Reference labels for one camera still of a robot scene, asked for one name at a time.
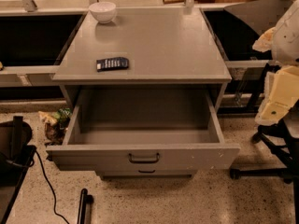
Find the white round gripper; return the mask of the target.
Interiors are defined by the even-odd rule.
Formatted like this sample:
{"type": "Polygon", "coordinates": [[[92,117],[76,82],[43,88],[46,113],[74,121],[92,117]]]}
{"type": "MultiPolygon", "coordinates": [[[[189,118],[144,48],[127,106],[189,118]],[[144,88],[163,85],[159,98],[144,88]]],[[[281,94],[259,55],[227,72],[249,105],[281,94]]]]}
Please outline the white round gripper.
{"type": "MultiPolygon", "coordinates": [[[[273,48],[276,31],[272,27],[265,31],[252,45],[259,52],[273,48]]],[[[299,67],[283,66],[276,73],[268,72],[264,82],[264,99],[258,109],[255,121],[260,125],[277,124],[299,100],[299,67]]]]}

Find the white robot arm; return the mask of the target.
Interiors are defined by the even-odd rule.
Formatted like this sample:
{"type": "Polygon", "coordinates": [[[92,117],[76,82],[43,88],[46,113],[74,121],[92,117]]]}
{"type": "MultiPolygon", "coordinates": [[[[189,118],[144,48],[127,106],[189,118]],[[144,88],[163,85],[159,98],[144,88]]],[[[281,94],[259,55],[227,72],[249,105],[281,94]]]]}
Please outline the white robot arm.
{"type": "Polygon", "coordinates": [[[256,51],[271,51],[281,68],[267,72],[264,99],[255,121],[270,126],[283,119],[299,100],[299,1],[296,0],[275,27],[264,32],[252,45],[256,51]]]}

